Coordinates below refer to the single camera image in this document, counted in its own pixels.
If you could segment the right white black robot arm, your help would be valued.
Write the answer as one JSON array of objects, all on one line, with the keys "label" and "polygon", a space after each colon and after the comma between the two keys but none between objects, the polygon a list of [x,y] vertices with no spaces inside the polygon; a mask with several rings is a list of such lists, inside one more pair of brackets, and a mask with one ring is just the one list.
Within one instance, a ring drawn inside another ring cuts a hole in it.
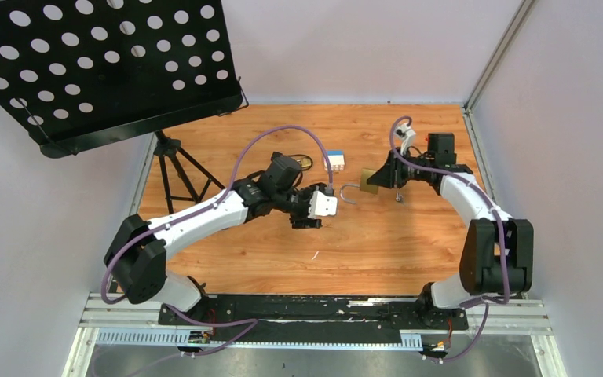
[{"label": "right white black robot arm", "polygon": [[386,189],[409,181],[429,184],[451,204],[467,227],[459,271],[427,283],[415,305],[421,324],[436,328],[448,316],[482,303],[507,304],[512,295],[532,286],[532,223],[502,210],[479,186],[473,171],[457,162],[452,133],[431,133],[425,152],[409,152],[412,131],[396,131],[401,145],[392,146],[384,165],[367,180]]}]

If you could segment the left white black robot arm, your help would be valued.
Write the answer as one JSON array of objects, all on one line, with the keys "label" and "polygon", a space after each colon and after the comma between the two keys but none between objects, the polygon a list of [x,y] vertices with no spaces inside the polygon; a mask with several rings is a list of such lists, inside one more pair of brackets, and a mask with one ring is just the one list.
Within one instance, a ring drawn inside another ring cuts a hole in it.
[{"label": "left white black robot arm", "polygon": [[325,183],[299,188],[301,175],[297,160],[275,152],[266,170],[234,181],[205,202],[149,221],[130,215],[104,256],[108,275],[129,303],[161,302],[177,308],[188,323],[201,324],[209,314],[202,290],[171,272],[167,262],[199,240],[274,210],[288,214],[292,229],[320,228],[324,217],[337,214],[338,200]]}]

